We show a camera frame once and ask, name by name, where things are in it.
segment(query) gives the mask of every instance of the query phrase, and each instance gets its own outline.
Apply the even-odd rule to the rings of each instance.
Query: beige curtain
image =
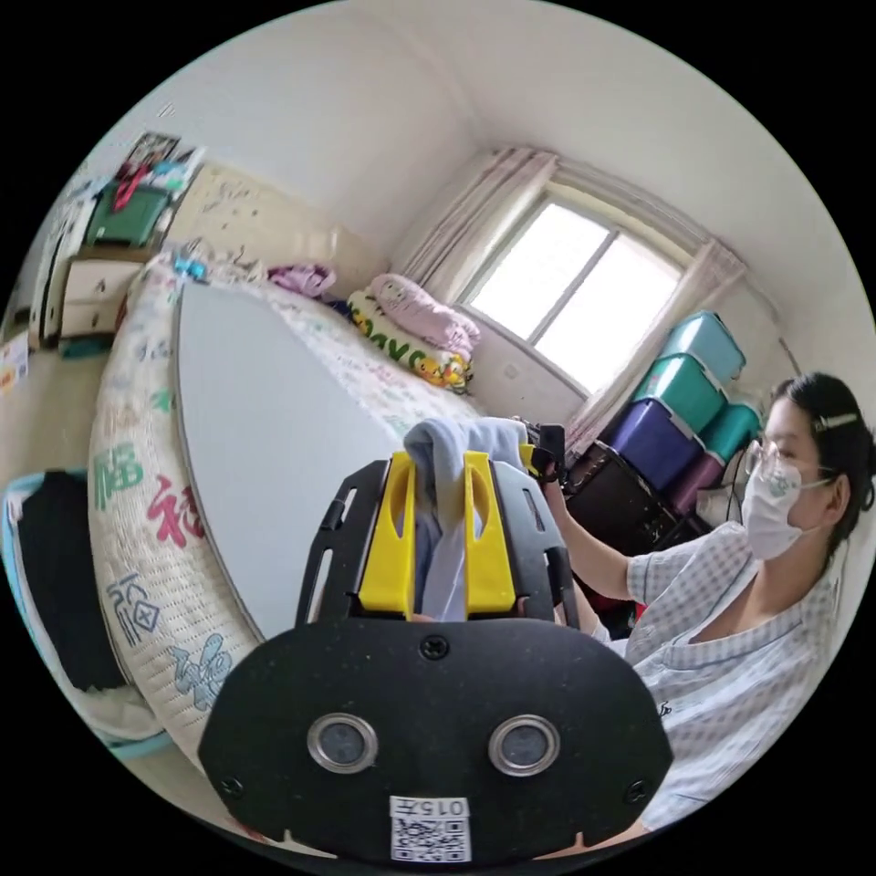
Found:
[[[397,272],[452,304],[544,191],[556,168],[557,156],[551,152],[510,148],[487,153],[480,172],[442,210]]]
[[[673,327],[697,310],[714,309],[746,275],[746,266],[716,240],[696,254],[648,334],[626,364],[585,402],[566,426],[569,461],[584,454],[636,391]]]

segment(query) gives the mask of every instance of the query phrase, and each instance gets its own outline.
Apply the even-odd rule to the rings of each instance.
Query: eyeglasses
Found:
[[[769,442],[765,448],[759,441],[753,441],[748,445],[746,450],[746,474],[752,475],[757,470],[760,477],[764,480],[772,480],[778,470],[778,463],[793,465],[798,471],[801,469],[800,463],[796,460],[784,459],[781,451],[773,443]],[[837,472],[832,468],[825,468],[820,465],[811,465],[808,463],[802,464],[803,468],[808,468],[819,474],[826,474],[827,480],[832,476],[836,476]]]

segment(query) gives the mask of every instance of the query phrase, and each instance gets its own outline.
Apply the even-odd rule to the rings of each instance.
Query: wooden headboard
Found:
[[[205,162],[180,201],[167,239],[203,238],[267,267],[315,261],[338,275],[331,292],[346,297],[389,268],[389,260],[324,211],[222,164]]]

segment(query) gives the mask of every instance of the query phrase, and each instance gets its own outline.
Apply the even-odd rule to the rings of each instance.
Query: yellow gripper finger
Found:
[[[535,477],[539,477],[541,473],[532,464],[532,454],[535,451],[536,451],[536,446],[534,444],[521,444],[520,445],[520,462],[523,463],[524,468],[526,468],[531,475],[534,475]]]
[[[408,454],[392,455],[359,589],[365,611],[401,614],[407,621],[414,598],[415,474]]]
[[[516,593],[488,454],[465,453],[464,482],[465,614],[505,614],[514,608]]]

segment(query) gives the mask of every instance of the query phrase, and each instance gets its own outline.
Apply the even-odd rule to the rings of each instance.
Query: woman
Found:
[[[793,720],[829,657],[837,550],[872,506],[876,476],[849,388],[817,373],[781,384],[747,468],[742,526],[634,558],[576,524],[556,483],[545,488],[580,578],[648,606],[611,645],[652,691],[675,755],[640,820],[602,845],[672,824],[730,786]],[[581,629],[608,643],[582,593],[579,613]]]

